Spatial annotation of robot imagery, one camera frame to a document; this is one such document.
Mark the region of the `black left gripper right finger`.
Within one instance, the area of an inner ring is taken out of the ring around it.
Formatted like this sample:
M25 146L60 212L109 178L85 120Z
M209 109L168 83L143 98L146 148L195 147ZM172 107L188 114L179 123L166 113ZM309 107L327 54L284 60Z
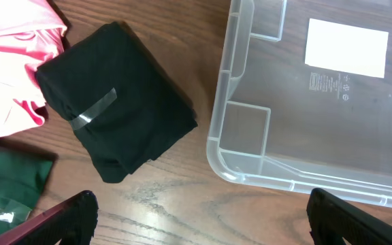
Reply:
M392 226L315 188L306 212L315 245L392 245Z

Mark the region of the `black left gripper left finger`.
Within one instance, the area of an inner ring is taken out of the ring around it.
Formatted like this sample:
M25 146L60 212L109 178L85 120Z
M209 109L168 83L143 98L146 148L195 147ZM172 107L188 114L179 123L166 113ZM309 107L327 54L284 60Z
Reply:
M0 245L89 245L98 222L97 198L82 191L0 235Z

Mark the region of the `pink garment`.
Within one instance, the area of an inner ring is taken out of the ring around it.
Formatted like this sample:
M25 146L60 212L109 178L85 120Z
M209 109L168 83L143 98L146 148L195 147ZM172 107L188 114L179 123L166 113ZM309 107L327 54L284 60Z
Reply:
M0 0L0 137L45 123L35 72L64 51L66 30L46 0Z

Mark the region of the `dark green garment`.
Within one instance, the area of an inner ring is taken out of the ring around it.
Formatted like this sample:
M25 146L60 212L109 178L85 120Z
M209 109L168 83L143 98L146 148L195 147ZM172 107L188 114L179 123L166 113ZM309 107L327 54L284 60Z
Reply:
M46 157L0 147L0 235L27 220L52 164Z

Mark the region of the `black garment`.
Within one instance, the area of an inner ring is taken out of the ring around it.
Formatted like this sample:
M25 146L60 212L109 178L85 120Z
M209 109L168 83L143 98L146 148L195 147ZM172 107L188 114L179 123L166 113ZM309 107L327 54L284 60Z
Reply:
M68 123L116 89L106 110L73 130L107 183L121 182L197 126L140 40L117 22L40 65L35 77L47 104Z

